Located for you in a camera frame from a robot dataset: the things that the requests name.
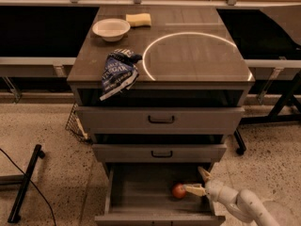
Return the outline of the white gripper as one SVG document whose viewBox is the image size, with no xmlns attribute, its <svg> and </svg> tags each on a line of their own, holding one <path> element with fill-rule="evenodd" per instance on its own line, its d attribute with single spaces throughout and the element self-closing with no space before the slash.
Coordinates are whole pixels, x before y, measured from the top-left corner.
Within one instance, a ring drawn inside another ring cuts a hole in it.
<svg viewBox="0 0 301 226">
<path fill-rule="evenodd" d="M 238 195 L 237 190 L 226 186 L 218 180 L 211 180 L 211 173 L 203 167 L 198 167 L 198 172 L 206 183 L 205 188 L 201 184 L 184 184 L 183 188 L 186 192 L 200 197 L 206 195 L 210 201 L 220 202 L 223 205 L 236 203 Z"/>
</svg>

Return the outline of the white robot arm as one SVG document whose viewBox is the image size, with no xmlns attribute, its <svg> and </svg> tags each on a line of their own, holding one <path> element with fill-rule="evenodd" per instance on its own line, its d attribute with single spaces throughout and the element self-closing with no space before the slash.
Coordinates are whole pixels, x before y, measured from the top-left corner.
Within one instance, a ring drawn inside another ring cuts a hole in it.
<svg viewBox="0 0 301 226">
<path fill-rule="evenodd" d="M 204 185 L 184 184 L 182 187 L 186 192 L 221 203 L 230 214 L 244 223 L 255 221 L 258 226 L 280 226 L 254 192 L 248 189 L 238 191 L 226 186 L 203 167 L 198 167 L 198 172 Z"/>
</svg>

